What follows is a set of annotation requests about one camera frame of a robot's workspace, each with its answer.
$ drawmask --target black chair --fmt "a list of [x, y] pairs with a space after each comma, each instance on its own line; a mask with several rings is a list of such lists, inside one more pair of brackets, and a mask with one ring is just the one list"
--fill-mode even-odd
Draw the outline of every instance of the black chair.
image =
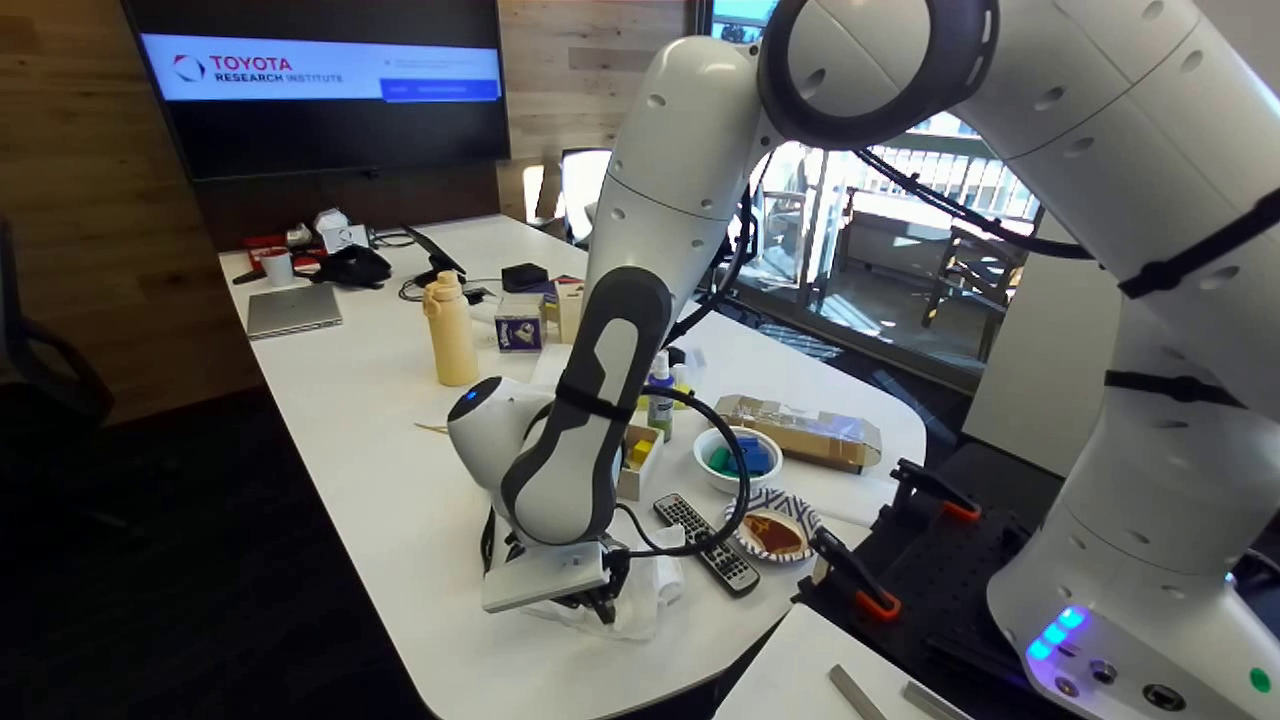
[[42, 510], [141, 540], [127, 520], [63, 502], [53, 473], [109, 420], [113, 390], [56, 331], [24, 314], [17, 291], [13, 226], [0, 220], [0, 483]]

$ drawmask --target bottle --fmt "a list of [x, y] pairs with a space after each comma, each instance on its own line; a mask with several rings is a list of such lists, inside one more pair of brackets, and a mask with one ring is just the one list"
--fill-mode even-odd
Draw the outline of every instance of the bottle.
[[[674, 388], [670, 352], [656, 352], [648, 388]], [[666, 444], [674, 444], [674, 394], [648, 394], [648, 428], [666, 430]]]
[[426, 287], [426, 313], [432, 322], [435, 381], [444, 388], [469, 388], [481, 381], [481, 354], [471, 341], [471, 309], [456, 271], [439, 271]]

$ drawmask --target white table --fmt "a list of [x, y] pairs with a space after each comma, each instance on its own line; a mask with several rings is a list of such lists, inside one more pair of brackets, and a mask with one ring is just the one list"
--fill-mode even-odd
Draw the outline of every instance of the white table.
[[[544, 264], [585, 275], [585, 252], [557, 244], [517, 220], [484, 214], [426, 225], [471, 275], [495, 279], [506, 264]], [[439, 717], [612, 717], [643, 709], [726, 671], [794, 602], [806, 568], [763, 568], [754, 597], [728, 598], [686, 561], [686, 598], [666, 606], [648, 645], [608, 628], [566, 624], [539, 613], [481, 613], [481, 524], [490, 497], [456, 460], [439, 423], [460, 390], [432, 381], [430, 322], [417, 304], [397, 300], [400, 279], [430, 269], [420, 247], [385, 252], [385, 291], [341, 291], [341, 327], [253, 341], [272, 401], [315, 481], [315, 493], [411, 676]], [[247, 264], [229, 252], [226, 275]], [[261, 284], [229, 284], [239, 322]], [[557, 388], [567, 347], [506, 354], [491, 344], [491, 304], [476, 309], [481, 361], [490, 372]], [[883, 430], [883, 460], [866, 475], [812, 462], [783, 462], [783, 489], [826, 510], [849, 543], [860, 543], [877, 509], [891, 497], [897, 456], [926, 460], [926, 423], [902, 401], [834, 372], [754, 327], [710, 314], [686, 347], [698, 361], [692, 385], [703, 401], [726, 390], [776, 394], [802, 406], [866, 414]], [[703, 514], [726, 509], [692, 467], [688, 438], [702, 420], [678, 411], [678, 438], [666, 447], [648, 498], [681, 489]]]

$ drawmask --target cup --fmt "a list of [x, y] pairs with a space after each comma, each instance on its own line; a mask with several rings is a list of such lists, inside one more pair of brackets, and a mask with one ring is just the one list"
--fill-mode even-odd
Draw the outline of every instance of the cup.
[[270, 271], [270, 284], [272, 284], [272, 287], [292, 284], [292, 252], [288, 252], [288, 247], [283, 247], [283, 252], [270, 252], [270, 256], [265, 256], [265, 271]]

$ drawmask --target yellow bottle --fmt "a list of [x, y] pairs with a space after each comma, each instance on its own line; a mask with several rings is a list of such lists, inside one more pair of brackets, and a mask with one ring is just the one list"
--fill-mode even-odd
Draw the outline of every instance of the yellow bottle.
[[435, 381], [444, 388], [469, 388], [481, 381], [481, 354], [471, 334], [471, 309], [456, 271], [439, 271], [426, 287], [426, 313], [432, 322]]

